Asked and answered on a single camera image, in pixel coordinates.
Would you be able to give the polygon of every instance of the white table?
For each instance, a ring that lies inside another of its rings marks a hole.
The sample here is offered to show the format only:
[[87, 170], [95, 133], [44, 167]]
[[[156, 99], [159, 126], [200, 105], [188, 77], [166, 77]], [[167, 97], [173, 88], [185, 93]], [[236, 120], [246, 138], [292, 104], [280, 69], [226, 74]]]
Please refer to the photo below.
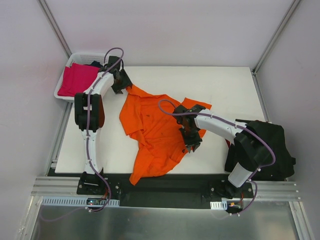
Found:
[[[256, 88], [248, 67], [125, 67], [133, 84], [153, 94], [167, 94], [212, 104], [211, 111], [229, 119], [264, 121]], [[138, 142], [125, 135], [119, 113], [127, 93], [115, 95], [110, 88], [103, 98], [105, 122], [101, 130], [104, 173], [132, 173]], [[200, 147], [187, 154], [170, 174], [221, 174], [228, 148], [225, 140], [207, 132]], [[56, 173], [82, 173], [85, 150], [72, 108], [58, 156]]]

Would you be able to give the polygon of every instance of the black bracket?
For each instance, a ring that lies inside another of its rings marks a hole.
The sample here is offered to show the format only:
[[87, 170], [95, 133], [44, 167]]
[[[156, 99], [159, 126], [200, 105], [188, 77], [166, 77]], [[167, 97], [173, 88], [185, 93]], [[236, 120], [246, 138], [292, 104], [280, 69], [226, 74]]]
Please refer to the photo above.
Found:
[[[179, 105], [174, 109], [173, 113], [174, 114], [199, 113], [201, 110], [204, 110], [204, 109], [206, 108], [199, 104], [196, 104], [190, 109], [187, 109], [183, 105]], [[191, 150], [194, 152], [202, 142], [202, 139], [198, 133], [200, 129], [197, 128], [195, 123], [196, 117], [197, 117], [196, 114], [174, 116], [174, 118], [176, 119], [176, 123], [182, 125], [182, 128], [180, 128], [179, 130], [182, 134], [184, 145], [189, 153], [191, 152]]]
[[[110, 56], [108, 59], [108, 63], [106, 63], [103, 67], [99, 69], [99, 72], [105, 72], [108, 70], [113, 64], [115, 64], [119, 60], [119, 57], [117, 56]], [[111, 86], [112, 90], [115, 94], [122, 94], [122, 89], [125, 89], [127, 87], [132, 88], [132, 82], [126, 73], [124, 69], [124, 64], [122, 62], [122, 69], [121, 63], [119, 62], [117, 65], [115, 65], [112, 69], [109, 70], [109, 73], [113, 74], [114, 78], [114, 84]]]
[[85, 171], [81, 174], [76, 194], [103, 196], [105, 193], [106, 184], [97, 174], [88, 174]]
[[101, 95], [90, 95], [90, 106], [88, 106], [88, 95], [83, 92], [76, 93], [74, 96], [74, 119], [75, 124], [79, 126], [81, 131], [87, 128], [88, 110], [90, 110], [89, 130], [96, 132], [105, 123], [105, 112]]

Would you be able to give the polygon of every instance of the laundry basket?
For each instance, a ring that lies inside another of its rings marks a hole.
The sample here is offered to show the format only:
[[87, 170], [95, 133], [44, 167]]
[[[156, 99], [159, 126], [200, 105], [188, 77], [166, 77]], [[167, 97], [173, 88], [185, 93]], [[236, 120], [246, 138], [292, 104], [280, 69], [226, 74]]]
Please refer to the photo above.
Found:
[[[71, 67], [71, 65], [73, 63], [76, 64], [81, 64], [81, 65], [85, 65], [85, 64], [91, 64], [93, 61], [97, 61], [99, 63], [101, 63], [103, 65], [104, 63], [104, 57], [105, 57], [105, 53], [96, 53], [96, 52], [78, 52], [78, 53], [73, 53], [68, 62], [66, 63], [66, 67]], [[62, 86], [62, 82], [63, 82], [63, 78], [64, 78], [64, 71], [62, 72], [60, 79], [58, 81], [58, 84], [55, 87], [54, 90], [54, 96], [57, 99], [63, 99], [66, 100], [68, 102], [73, 103], [75, 98], [73, 96], [59, 96], [58, 95], [58, 91]]]

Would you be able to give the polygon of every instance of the metal aluminum frame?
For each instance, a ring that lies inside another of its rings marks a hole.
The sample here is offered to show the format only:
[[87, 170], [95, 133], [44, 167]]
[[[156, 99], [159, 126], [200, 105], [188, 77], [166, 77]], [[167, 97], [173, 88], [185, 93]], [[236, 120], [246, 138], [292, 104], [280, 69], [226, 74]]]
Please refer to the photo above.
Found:
[[[54, 31], [56, 37], [60, 41], [65, 54], [68, 57], [70, 57], [72, 52], [46, 0], [37, 0], [37, 1], [39, 2], [39, 5], [43, 10], [49, 24], [51, 25], [52, 30]], [[279, 24], [273, 36], [271, 37], [256, 67], [252, 71], [252, 79], [255, 84], [257, 94], [260, 100], [260, 104], [262, 107], [262, 111], [266, 121], [269, 121], [268, 111], [265, 106], [265, 102], [263, 100], [263, 96], [260, 91], [256, 75], [260, 67], [264, 63], [266, 57], [268, 56], [270, 51], [273, 49], [279, 36], [287, 26], [292, 15], [297, 10], [301, 1], [302, 0], [292, 1], [290, 7], [288, 8], [288, 11], [284, 15], [283, 19], [281, 20], [281, 23]], [[71, 112], [71, 107], [72, 107], [72, 103], [66, 104], [66, 108], [63, 113], [57, 135], [55, 137], [54, 147], [52, 148], [52, 151], [49, 155], [46, 174], [48, 174], [50, 168], [55, 168], [57, 164], [59, 152], [63, 142], [65, 130], [68, 124], [69, 115]], [[43, 196], [66, 196], [66, 197], [78, 196], [76, 194], [78, 181], [79, 181], [78, 177], [49, 177], [47, 175], [37, 177], [31, 192], [28, 208], [20, 224], [22, 227], [20, 228], [20, 231], [16, 239], [19, 239], [19, 240], [31, 239]], [[311, 231], [308, 219], [306, 218], [306, 213], [303, 207], [302, 198], [298, 190], [297, 184], [295, 182], [293, 181], [283, 181], [283, 182], [258, 181], [257, 184], [258, 184], [258, 192], [257, 192], [257, 198], [256, 198], [257, 201], [289, 202], [299, 238], [301, 240], [315, 239]]]

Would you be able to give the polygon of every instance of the robotic arm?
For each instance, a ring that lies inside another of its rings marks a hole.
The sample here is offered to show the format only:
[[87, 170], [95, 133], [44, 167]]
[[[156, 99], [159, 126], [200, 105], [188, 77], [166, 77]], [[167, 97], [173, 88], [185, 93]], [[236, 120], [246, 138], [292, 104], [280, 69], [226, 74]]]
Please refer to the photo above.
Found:
[[94, 169], [100, 173], [103, 170], [103, 165], [99, 157], [99, 137], [101, 128], [105, 122], [104, 106], [102, 102], [103, 96], [109, 88], [112, 88], [114, 93], [122, 94], [122, 89], [132, 87], [132, 82], [125, 72], [123, 65], [120, 70], [120, 62], [116, 64], [108, 72], [105, 72], [116, 62], [119, 62], [119, 57], [110, 56], [108, 64], [100, 68], [99, 73], [92, 85], [85, 91], [77, 93], [74, 96], [74, 112], [75, 123], [81, 130], [84, 149], [85, 149], [85, 165], [84, 173], [94, 175]]
[[293, 159], [286, 148], [284, 129], [279, 125], [222, 118], [198, 104], [190, 109], [179, 105], [172, 115], [182, 125], [179, 130], [189, 153], [191, 150], [194, 152], [202, 142], [198, 133], [200, 129], [215, 133], [233, 145], [234, 154], [230, 156], [237, 163], [228, 181], [215, 188], [215, 192], [224, 198], [233, 198], [248, 179], [261, 167], [274, 164], [276, 158], [278, 161]]

